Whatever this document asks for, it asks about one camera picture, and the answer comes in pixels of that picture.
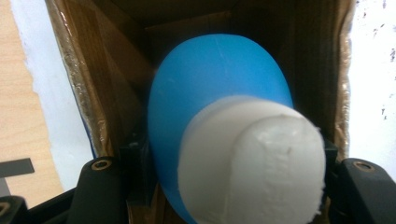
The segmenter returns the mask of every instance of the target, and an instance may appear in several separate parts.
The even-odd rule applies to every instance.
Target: wooden table
[[[32,160],[34,174],[6,178],[10,193],[24,197],[32,207],[63,189],[9,0],[0,0],[0,15],[0,162]]]

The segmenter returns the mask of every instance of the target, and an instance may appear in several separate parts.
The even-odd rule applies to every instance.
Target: brown cardboard
[[[215,33],[243,35],[267,49],[289,82],[295,108],[326,138],[344,141],[339,124],[345,113],[337,106],[347,97],[347,90],[339,91],[339,77],[347,68],[347,50],[341,49],[348,48],[351,0],[47,0],[47,5],[98,156],[117,155],[146,114],[150,82],[165,55],[184,40]],[[159,213],[135,209],[135,219],[166,217],[164,203],[156,204]],[[155,223],[177,223],[172,218]]]

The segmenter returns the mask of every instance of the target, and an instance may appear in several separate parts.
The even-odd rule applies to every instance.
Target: screw hole
[[[372,165],[369,165],[362,161],[354,161],[353,164],[363,172],[373,172],[375,170]]]
[[[94,162],[93,165],[91,166],[91,168],[94,171],[101,171],[101,170],[105,170],[110,165],[111,165],[111,161],[109,161],[109,160],[100,160],[100,161]]]

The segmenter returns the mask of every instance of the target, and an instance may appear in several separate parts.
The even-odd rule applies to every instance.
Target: white foam block
[[[178,184],[198,223],[307,223],[318,211],[324,172],[321,136],[302,115],[230,97],[191,121]]]

